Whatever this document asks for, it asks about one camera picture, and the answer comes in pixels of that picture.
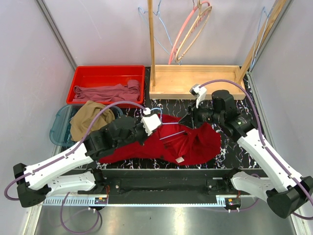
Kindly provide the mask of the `tan brown garment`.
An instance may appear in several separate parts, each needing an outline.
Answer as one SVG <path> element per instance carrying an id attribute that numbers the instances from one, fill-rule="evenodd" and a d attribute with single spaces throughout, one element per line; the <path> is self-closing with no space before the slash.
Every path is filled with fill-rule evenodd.
<path id="1" fill-rule="evenodd" d="M 106 106 L 94 101 L 87 101 L 71 119 L 70 134 L 71 140 L 74 142 L 80 141 L 85 135 L 89 125 L 95 116 Z M 90 132 L 96 131 L 115 120 L 114 113 L 111 109 L 107 109 L 95 121 Z"/>

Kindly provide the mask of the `aluminium rail frame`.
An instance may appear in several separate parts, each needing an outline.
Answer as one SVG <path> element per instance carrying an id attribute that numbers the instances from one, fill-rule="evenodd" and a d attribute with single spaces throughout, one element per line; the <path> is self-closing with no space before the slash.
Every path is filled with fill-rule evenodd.
<path id="1" fill-rule="evenodd" d="M 144 171 L 110 175 L 109 202 L 99 212 L 85 207 L 43 206 L 33 219 L 36 235 L 310 235 L 291 218 L 242 193 L 241 207 L 217 205 L 223 170 Z"/>

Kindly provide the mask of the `right wooden rack post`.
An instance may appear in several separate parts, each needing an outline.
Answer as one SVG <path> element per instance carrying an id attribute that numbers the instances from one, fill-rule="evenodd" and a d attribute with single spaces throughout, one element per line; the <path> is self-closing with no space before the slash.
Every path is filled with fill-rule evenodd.
<path id="1" fill-rule="evenodd" d="M 287 3 L 289 3 L 289 0 L 276 0 L 269 11 L 265 7 L 262 8 L 257 27 L 257 35 L 243 65 L 236 74 L 236 83 L 241 84 L 246 72 L 254 67 L 262 45 L 274 27 L 274 24 L 278 22 L 278 17 L 283 8 L 287 6 Z"/>

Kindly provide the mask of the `mauve pink garment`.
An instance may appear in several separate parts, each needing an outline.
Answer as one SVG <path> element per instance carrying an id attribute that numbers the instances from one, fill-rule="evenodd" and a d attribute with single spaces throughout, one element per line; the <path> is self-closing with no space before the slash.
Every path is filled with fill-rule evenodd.
<path id="1" fill-rule="evenodd" d="M 140 98 L 140 83 L 137 80 L 129 80 L 126 85 L 117 84 L 114 86 L 101 87 L 74 87 L 74 102 L 136 102 Z"/>

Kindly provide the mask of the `red plastic bin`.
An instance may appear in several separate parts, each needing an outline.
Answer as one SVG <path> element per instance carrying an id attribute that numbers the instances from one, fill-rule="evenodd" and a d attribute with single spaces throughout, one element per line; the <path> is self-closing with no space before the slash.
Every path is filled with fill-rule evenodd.
<path id="1" fill-rule="evenodd" d="M 74 87 L 85 88 L 126 85 L 129 80 L 137 80 L 140 83 L 140 98 L 135 103 L 143 104 L 145 67 L 136 66 L 79 66 L 76 68 L 74 78 L 67 96 L 67 104 L 85 104 L 86 102 L 74 102 Z M 99 102 L 104 105 L 113 102 Z"/>

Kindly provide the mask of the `black marble pattern mat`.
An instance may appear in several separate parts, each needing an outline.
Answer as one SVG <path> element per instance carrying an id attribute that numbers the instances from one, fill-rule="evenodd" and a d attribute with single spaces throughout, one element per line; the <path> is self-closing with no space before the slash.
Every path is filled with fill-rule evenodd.
<path id="1" fill-rule="evenodd" d="M 183 99 L 149 99 L 148 82 L 150 75 L 150 67 L 145 69 L 145 98 L 144 105 L 148 107 L 159 107 L 162 113 L 175 117 L 182 117 L 186 114 L 189 100 Z M 254 159 L 235 142 L 230 140 L 221 129 L 216 125 L 212 128 L 221 135 L 220 154 L 208 162 L 190 166 L 178 166 L 167 162 L 163 159 L 141 159 L 132 158 L 129 160 L 122 160 L 111 164 L 102 164 L 93 162 L 88 165 L 82 165 L 78 169 L 98 168 L 98 169 L 211 169 L 211 168 L 259 168 L 259 165 Z"/>

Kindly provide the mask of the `wooden rack base tray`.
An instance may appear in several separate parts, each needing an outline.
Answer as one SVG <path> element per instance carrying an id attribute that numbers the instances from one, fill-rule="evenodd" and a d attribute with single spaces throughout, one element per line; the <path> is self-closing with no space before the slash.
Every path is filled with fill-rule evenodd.
<path id="1" fill-rule="evenodd" d="M 240 68 L 234 65 L 156 65 L 151 79 L 150 99 L 194 99 L 190 89 L 196 84 L 225 79 L 245 88 L 239 77 Z"/>

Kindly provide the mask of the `wooden rack post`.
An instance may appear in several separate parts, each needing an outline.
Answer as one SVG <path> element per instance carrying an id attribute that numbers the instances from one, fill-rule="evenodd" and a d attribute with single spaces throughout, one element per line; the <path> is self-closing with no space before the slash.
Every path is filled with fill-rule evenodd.
<path id="1" fill-rule="evenodd" d="M 265 7 L 262 8 L 257 27 L 257 35 L 243 65 L 236 74 L 236 83 L 241 84 L 246 72 L 254 67 L 262 45 L 274 27 L 274 24 L 278 22 L 278 17 L 283 8 L 287 6 L 287 3 L 289 3 L 289 0 L 276 0 L 269 11 Z"/>
<path id="2" fill-rule="evenodd" d="M 148 20 L 149 20 L 149 37 L 150 37 L 150 52 L 151 52 L 151 84 L 156 85 L 155 77 L 155 44 L 154 44 L 154 24 L 153 24 L 153 1 L 147 0 L 148 4 Z"/>

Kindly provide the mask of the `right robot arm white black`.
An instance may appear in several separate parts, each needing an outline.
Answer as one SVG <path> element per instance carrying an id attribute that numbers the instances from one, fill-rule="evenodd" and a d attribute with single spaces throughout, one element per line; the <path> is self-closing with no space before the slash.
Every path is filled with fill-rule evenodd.
<path id="1" fill-rule="evenodd" d="M 220 126 L 222 131 L 258 163 L 268 176 L 262 180 L 241 170 L 232 170 L 222 181 L 224 192 L 247 192 L 265 202 L 280 218 L 287 218 L 308 201 L 312 201 L 313 178 L 304 177 L 294 170 L 262 135 L 260 127 L 250 116 L 240 113 L 234 97 L 227 90 L 212 94 L 212 108 L 201 108 L 205 88 L 194 87 L 190 93 L 196 100 L 179 121 L 189 128 L 206 123 Z"/>

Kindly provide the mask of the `left wooden rack post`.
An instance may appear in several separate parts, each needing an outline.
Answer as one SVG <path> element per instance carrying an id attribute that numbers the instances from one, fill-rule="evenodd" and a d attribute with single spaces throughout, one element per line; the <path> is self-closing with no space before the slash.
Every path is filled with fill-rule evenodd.
<path id="1" fill-rule="evenodd" d="M 147 0 L 148 4 L 148 20 L 149 20 L 149 37 L 150 37 L 150 52 L 151 52 L 151 84 L 156 85 L 155 77 L 155 44 L 154 44 L 154 24 L 153 24 L 153 1 Z"/>

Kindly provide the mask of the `red pleated skirt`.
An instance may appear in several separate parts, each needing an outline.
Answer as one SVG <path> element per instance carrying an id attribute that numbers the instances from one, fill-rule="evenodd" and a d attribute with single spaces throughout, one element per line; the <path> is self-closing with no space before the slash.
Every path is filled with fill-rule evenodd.
<path id="1" fill-rule="evenodd" d="M 148 137 L 143 145 L 138 142 L 128 144 L 114 151 L 110 156 L 99 160 L 102 164 L 111 164 L 132 158 L 163 159 L 178 165 L 198 165 L 210 161 L 221 148 L 221 135 L 210 124 L 205 123 L 197 129 L 184 125 L 185 133 L 160 140 L 157 130 Z"/>

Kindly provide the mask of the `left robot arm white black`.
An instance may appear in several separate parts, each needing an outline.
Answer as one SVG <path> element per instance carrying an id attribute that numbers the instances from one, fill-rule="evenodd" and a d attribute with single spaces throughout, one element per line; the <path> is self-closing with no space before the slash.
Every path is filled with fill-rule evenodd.
<path id="1" fill-rule="evenodd" d="M 85 139 L 71 148 L 34 165 L 16 164 L 13 167 L 17 184 L 17 200 L 23 208 L 43 202 L 48 196 L 71 192 L 91 191 L 100 194 L 105 181 L 93 174 L 65 175 L 72 169 L 112 155 L 115 150 L 132 143 L 143 145 L 150 135 L 161 126 L 158 115 L 136 121 L 121 116 L 99 130 L 92 131 Z"/>

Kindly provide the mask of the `teal transparent plastic tub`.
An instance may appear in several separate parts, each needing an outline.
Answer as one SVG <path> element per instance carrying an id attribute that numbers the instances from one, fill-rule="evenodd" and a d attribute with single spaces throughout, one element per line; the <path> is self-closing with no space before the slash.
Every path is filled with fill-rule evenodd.
<path id="1" fill-rule="evenodd" d="M 66 105 L 57 112 L 49 132 L 49 137 L 53 144 L 61 147 L 71 147 L 76 143 L 71 140 L 70 121 L 82 106 L 82 104 Z M 115 119 L 123 114 L 122 110 L 117 106 L 112 106 L 109 109 L 113 111 Z"/>

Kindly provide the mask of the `light blue wire hanger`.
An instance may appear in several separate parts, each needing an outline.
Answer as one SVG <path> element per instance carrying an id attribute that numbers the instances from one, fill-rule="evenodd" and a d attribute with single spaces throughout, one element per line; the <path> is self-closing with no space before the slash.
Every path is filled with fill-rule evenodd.
<path id="1" fill-rule="evenodd" d="M 160 140 L 173 138 L 179 134 L 184 134 L 185 130 L 179 125 L 179 118 L 163 114 L 161 108 L 152 108 L 151 111 L 159 112 L 158 116 L 161 121 L 161 126 L 157 130 Z"/>

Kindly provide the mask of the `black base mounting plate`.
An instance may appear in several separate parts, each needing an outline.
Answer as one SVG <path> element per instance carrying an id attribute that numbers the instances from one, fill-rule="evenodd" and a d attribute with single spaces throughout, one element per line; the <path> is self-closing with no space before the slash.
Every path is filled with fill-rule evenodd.
<path id="1" fill-rule="evenodd" d="M 100 188 L 109 190 L 110 205 L 170 206 L 216 203 L 217 195 L 237 196 L 226 176 L 216 169 L 94 169 Z"/>

